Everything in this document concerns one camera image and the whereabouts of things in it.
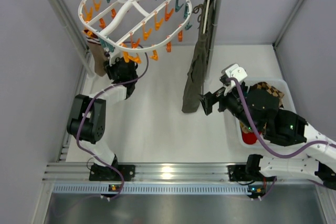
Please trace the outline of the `large yellow brown argyle sock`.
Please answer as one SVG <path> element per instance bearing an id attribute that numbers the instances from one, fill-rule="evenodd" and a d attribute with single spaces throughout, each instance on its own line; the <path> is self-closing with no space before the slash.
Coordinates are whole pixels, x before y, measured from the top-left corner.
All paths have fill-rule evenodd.
<path id="1" fill-rule="evenodd" d="M 253 86 L 251 86 L 249 88 L 250 91 L 253 91 L 253 90 L 256 90 L 256 89 L 266 90 L 272 96 L 278 97 L 279 98 L 279 107 L 280 108 L 284 107 L 282 99 L 284 98 L 285 94 L 282 91 L 278 90 L 277 88 L 268 84 L 267 82 L 258 82 L 258 83 L 254 84 Z"/>

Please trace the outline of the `plain brown sock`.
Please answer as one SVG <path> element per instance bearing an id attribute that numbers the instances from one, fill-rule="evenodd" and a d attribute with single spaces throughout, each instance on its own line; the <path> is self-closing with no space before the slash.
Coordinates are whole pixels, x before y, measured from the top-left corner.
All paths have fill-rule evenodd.
<path id="1" fill-rule="evenodd" d="M 84 29 L 83 33 L 85 34 L 88 47 L 95 62 L 94 71 L 98 76 L 103 77 L 107 74 L 104 69 L 104 63 L 108 60 L 108 58 L 105 56 L 105 50 L 99 40 L 99 37 L 92 31 Z"/>

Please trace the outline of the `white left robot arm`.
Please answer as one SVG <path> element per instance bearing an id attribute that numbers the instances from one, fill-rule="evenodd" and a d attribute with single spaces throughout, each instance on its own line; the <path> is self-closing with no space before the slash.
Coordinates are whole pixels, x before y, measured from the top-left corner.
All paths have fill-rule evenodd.
<path id="1" fill-rule="evenodd" d="M 104 62 L 103 67 L 112 84 L 96 93 L 76 95 L 67 122 L 68 134 L 76 139 L 82 151 L 94 159 L 90 167 L 90 181 L 122 179 L 118 158 L 107 145 L 104 134 L 107 107 L 128 99 L 139 79 L 138 63 L 132 60 L 126 62 L 124 58 L 117 57 L 113 64 Z"/>

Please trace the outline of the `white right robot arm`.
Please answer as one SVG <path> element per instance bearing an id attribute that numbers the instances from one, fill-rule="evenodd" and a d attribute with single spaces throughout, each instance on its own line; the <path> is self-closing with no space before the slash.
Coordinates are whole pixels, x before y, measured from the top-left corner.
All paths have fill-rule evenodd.
<path id="1" fill-rule="evenodd" d="M 221 88 L 199 96 L 206 115 L 218 104 L 252 131 L 265 154 L 249 154 L 244 176 L 248 180 L 276 177 L 310 180 L 335 189 L 335 141 L 321 134 L 306 119 L 280 108 L 280 98 L 263 89 L 231 92 Z"/>

